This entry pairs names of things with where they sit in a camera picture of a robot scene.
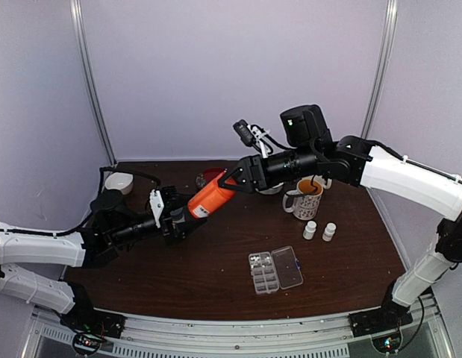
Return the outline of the orange pill bottle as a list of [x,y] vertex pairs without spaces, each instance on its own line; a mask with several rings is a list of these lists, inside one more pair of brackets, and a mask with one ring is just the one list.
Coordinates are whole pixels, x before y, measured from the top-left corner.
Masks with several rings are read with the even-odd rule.
[[234,197],[235,191],[219,186],[220,178],[214,178],[188,202],[187,209],[194,218],[207,218]]

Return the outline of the small white bottle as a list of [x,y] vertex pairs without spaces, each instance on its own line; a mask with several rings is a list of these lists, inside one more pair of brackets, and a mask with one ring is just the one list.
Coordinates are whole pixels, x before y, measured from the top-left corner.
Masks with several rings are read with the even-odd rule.
[[311,240],[315,235],[316,228],[317,223],[315,221],[308,221],[302,234],[303,238],[306,240]]
[[327,223],[327,225],[325,226],[325,229],[323,231],[323,234],[322,234],[322,239],[325,242],[330,242],[334,237],[336,229],[337,229],[337,226],[335,225],[335,223],[333,223],[333,222]]

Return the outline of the clear plastic pill organizer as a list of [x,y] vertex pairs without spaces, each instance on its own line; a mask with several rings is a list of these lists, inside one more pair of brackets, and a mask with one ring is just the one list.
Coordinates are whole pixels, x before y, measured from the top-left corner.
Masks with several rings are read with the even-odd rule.
[[[266,267],[252,268],[249,263],[251,254],[268,253],[272,264]],[[248,255],[250,274],[257,295],[272,294],[278,290],[291,289],[301,286],[304,278],[299,260],[292,246],[275,249],[274,251],[261,251]]]

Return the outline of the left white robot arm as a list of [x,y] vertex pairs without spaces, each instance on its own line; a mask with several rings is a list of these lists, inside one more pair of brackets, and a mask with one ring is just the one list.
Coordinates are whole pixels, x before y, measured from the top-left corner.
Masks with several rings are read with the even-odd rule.
[[152,191],[150,199],[152,213],[136,213],[118,189],[105,190],[90,204],[90,227],[68,231],[38,231],[0,222],[0,294],[69,315],[83,331],[94,330],[99,314],[83,286],[48,279],[21,265],[99,269],[141,240],[163,237],[171,245],[205,223],[204,217],[189,209],[187,195]]

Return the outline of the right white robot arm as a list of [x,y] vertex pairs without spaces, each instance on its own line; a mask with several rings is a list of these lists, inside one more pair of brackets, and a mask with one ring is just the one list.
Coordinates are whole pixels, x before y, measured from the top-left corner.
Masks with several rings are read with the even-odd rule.
[[414,162],[378,141],[345,136],[334,141],[316,104],[284,111],[289,148],[267,158],[244,157],[218,180],[219,187],[253,193],[311,175],[392,193],[443,219],[429,249],[389,288],[374,321],[390,329],[427,288],[462,263],[462,176]]

